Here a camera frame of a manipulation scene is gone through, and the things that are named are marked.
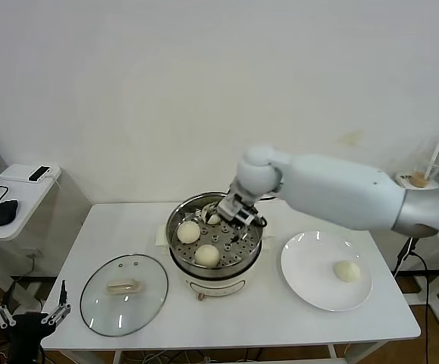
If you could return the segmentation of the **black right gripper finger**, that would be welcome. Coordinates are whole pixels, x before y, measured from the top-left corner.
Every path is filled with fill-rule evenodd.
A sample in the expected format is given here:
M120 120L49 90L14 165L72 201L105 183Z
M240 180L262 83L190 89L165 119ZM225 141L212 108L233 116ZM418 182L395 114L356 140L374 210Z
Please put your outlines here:
M202 208L202 221L206 224L219 224L221 222L217 202L211 202Z
M231 243L239 242L240 240L246 240L249 236L250 228L247 226L233 226L232 235L230 238Z

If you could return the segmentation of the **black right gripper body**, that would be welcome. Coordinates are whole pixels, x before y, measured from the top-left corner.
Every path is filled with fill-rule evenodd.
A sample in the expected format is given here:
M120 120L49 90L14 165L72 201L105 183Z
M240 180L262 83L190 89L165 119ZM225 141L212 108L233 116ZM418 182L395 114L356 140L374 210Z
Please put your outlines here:
M256 227L265 228L268 225L265 217L261 215L254 206L250 208L241 208L235 215L234 220L238 224L242 224L244 226L253 225Z

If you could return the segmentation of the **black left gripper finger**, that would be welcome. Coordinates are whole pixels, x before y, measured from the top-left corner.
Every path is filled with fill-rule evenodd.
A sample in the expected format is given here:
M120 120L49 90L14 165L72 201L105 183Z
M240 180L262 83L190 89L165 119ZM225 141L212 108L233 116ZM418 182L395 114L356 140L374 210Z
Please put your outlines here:
M0 303L0 328L10 328L14 327L17 322L11 314L8 304L12 298L14 291L14 286L10 286L8 291L5 292L2 302Z
M58 305L47 313L41 320L43 325L48 326L59 326L71 312L71 305L67 302L67 289L66 282L63 280L61 282L61 289L58 299Z

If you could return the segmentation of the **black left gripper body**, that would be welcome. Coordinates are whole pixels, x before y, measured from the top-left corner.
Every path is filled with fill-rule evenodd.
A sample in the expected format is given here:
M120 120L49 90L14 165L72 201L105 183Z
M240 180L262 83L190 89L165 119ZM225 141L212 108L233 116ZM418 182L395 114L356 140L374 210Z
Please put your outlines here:
M45 317L46 314L38 312L14 317L16 324L8 327L8 363L37 363L41 341L55 332L55 325L42 323Z

